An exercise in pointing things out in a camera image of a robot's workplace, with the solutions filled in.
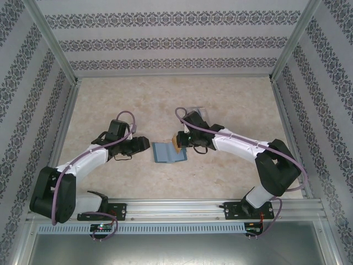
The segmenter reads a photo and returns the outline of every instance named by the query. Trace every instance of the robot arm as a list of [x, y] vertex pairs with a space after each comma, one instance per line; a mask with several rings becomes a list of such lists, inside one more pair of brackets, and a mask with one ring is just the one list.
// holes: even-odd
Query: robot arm
[[[183, 119], [203, 129], [240, 136], [218, 124], [213, 124], [209, 127], [197, 112], [190, 112], [184, 116]], [[186, 127], [188, 132], [178, 132], [176, 137], [178, 147], [202, 146], [207, 149], [226, 151], [256, 164], [261, 185], [254, 187], [241, 201], [241, 211], [247, 216], [256, 213], [256, 210], [272, 197], [282, 196], [301, 173], [300, 169], [292, 162], [264, 148], [249, 144], [236, 137], [215, 135], [191, 128], [187, 125]], [[251, 142], [256, 142], [260, 146], [269, 147], [293, 158], [289, 149], [281, 140], [275, 139], [273, 142], [263, 142], [243, 136], [240, 137], [250, 140]]]
[[71, 165], [73, 161], [71, 160], [56, 168], [43, 168], [39, 173], [31, 198], [30, 210], [45, 217], [51, 217], [54, 188], [61, 172], [63, 172], [67, 166], [70, 166], [63, 175], [59, 186], [55, 219], [58, 222], [64, 223], [73, 214], [88, 211], [106, 213], [108, 210], [107, 196], [92, 191], [77, 195], [76, 185], [91, 173], [92, 170], [107, 163], [114, 156], [122, 154], [131, 157], [149, 148], [149, 141], [146, 137], [131, 137], [116, 145], [95, 150], [97, 147], [122, 139], [129, 131], [130, 127], [126, 122], [112, 120], [109, 130], [99, 135], [87, 148], [85, 152], [90, 151], [89, 154], [80, 158], [73, 165]]

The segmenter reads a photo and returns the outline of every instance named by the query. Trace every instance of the slotted metal strip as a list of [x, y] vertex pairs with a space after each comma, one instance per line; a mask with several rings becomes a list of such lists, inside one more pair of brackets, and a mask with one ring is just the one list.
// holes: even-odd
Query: slotted metal strip
[[[90, 233], [90, 224], [43, 224], [38, 227], [38, 234], [42, 235], [87, 235]], [[224, 223], [185, 223], [185, 224], [119, 224], [118, 234], [234, 234], [245, 233], [243, 222]]]

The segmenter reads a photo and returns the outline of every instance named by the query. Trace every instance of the black mounting bracket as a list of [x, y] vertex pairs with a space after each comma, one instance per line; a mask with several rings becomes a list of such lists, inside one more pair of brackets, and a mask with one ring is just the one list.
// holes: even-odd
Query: black mounting bracket
[[263, 206], [250, 215], [247, 215], [242, 210], [241, 202], [225, 202], [223, 205], [220, 205], [220, 208], [224, 209], [224, 216], [226, 220], [260, 219], [261, 213], [263, 214], [263, 219], [273, 219], [275, 217], [274, 210], [270, 202], [264, 203]]
[[[118, 221], [125, 221], [126, 203], [108, 203], [106, 213], [115, 216]], [[112, 219], [102, 215], [78, 214], [77, 221], [112, 221]]]

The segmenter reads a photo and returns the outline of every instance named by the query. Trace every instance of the damask pattern stripe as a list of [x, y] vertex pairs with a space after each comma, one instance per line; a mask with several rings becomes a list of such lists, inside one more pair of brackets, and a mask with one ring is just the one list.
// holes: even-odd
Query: damask pattern stripe
[[6, 41], [7, 36], [15, 26], [18, 18], [24, 10], [21, 0], [8, 0], [1, 8], [0, 12], [0, 47]]
[[32, 186], [33, 180], [36, 179], [35, 172], [37, 170], [37, 165], [40, 159], [40, 155], [44, 148], [44, 143], [47, 138], [50, 124], [55, 113], [55, 109], [60, 98], [60, 94], [63, 89], [63, 84], [65, 82], [65, 74], [61, 70], [55, 82], [53, 91], [51, 93], [48, 105], [45, 109], [45, 114], [43, 116], [37, 137], [34, 141], [33, 149], [30, 153], [29, 162], [26, 165], [26, 170], [24, 171], [23, 177], [19, 189], [16, 194], [16, 199], [11, 208], [11, 216], [9, 216], [9, 221], [5, 226], [5, 233], [2, 235], [1, 248], [0, 248], [0, 264], [6, 264], [6, 259], [9, 255], [9, 252], [13, 246], [13, 240], [15, 234], [19, 227], [19, 222], [23, 213], [23, 210], [27, 210], [26, 201], [30, 195], [30, 188]]
[[346, 34], [350, 45], [353, 45], [353, 8], [351, 4], [348, 0], [324, 0], [324, 3], [336, 19], [342, 32]]
[[287, 37], [190, 37], [60, 41], [64, 52], [159, 49], [281, 49]]
[[321, 62], [324, 64], [327, 74], [331, 78], [332, 84], [338, 92], [344, 107], [348, 110], [353, 122], [353, 90], [352, 81], [348, 79], [346, 71], [339, 62], [336, 53], [330, 46], [327, 37], [323, 33], [316, 19], [312, 19], [307, 26], [306, 32], [315, 46]]
[[35, 24], [29, 30], [26, 39], [21, 45], [21, 49], [16, 55], [16, 59], [8, 71], [4, 82], [0, 87], [0, 123], [6, 115], [7, 109], [12, 102], [12, 97], [17, 91], [20, 81], [23, 78], [25, 70], [28, 68], [29, 61], [31, 60], [34, 51], [37, 49], [42, 35]]
[[197, 11], [46, 15], [52, 29], [193, 25], [294, 25], [301, 12]]
[[74, 70], [274, 67], [277, 58], [187, 58], [71, 61]]
[[333, 153], [336, 156], [336, 160], [339, 162], [340, 169], [343, 171], [346, 184], [350, 188], [349, 191], [353, 193], [353, 159], [350, 157], [349, 151], [347, 151], [347, 145], [343, 142], [343, 137], [341, 137], [341, 132], [337, 128], [337, 124], [335, 124], [333, 115], [331, 115], [324, 93], [321, 91], [319, 83], [316, 81], [315, 75], [300, 45], [297, 45], [294, 49], [293, 56], [305, 84], [308, 86], [309, 94], [313, 99], [322, 126], [325, 129], [328, 140], [331, 142]]
[[11, 136], [8, 148], [5, 150], [4, 158], [0, 165], [0, 199], [3, 198], [3, 193], [6, 191], [7, 183], [12, 175], [13, 167], [17, 161], [18, 154], [22, 148], [23, 141], [32, 122], [34, 112], [54, 61], [55, 57], [51, 50], [49, 50], [44, 57], [37, 78], [32, 85], [29, 96], [19, 117], [19, 121], [16, 124], [16, 129], [13, 132], [14, 134]]
[[[335, 219], [335, 225], [338, 228], [338, 233], [341, 235], [341, 241], [345, 246], [349, 261], [353, 263], [353, 235], [351, 233], [351, 229], [348, 227], [349, 222], [348, 222], [348, 219], [345, 217], [345, 212], [342, 210], [342, 203], [339, 200], [339, 195], [337, 193], [335, 186], [332, 184], [330, 173], [327, 170], [327, 166], [325, 164], [325, 159], [322, 156], [320, 146], [317, 143], [316, 135], [312, 129], [310, 120], [308, 118], [308, 114], [305, 110], [303, 102], [301, 101], [301, 97], [297, 91], [298, 89], [293, 79], [293, 75], [288, 66], [285, 66], [285, 68], [282, 71], [282, 75], [285, 79], [287, 89], [289, 89], [292, 101], [296, 108], [296, 113], [297, 113], [300, 125], [302, 127], [302, 131], [306, 138], [306, 142], [310, 150], [310, 154], [312, 156], [314, 166], [318, 173], [318, 177], [322, 183], [323, 191], [327, 196], [330, 210], [333, 212], [332, 216]], [[280, 91], [281, 99], [284, 103], [281, 89], [279, 89], [279, 91]], [[285, 107], [285, 110], [289, 118], [289, 113], [286, 107]]]

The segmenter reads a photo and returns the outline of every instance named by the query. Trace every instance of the beige floor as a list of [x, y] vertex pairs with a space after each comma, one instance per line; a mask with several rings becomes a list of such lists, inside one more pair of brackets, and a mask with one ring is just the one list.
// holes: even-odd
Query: beige floor
[[[183, 129], [174, 115], [179, 106], [204, 106], [212, 124], [252, 139], [285, 140], [268, 77], [85, 78], [60, 164], [84, 151], [122, 110], [134, 113], [135, 136], [168, 142]], [[128, 115], [121, 118], [131, 122]], [[234, 155], [212, 150], [198, 155], [190, 149], [187, 156], [185, 162], [154, 163], [151, 148], [131, 161], [111, 160], [87, 176], [78, 190], [96, 190], [110, 198], [242, 198], [260, 182], [255, 165]], [[286, 193], [285, 198], [302, 196], [299, 191]]]

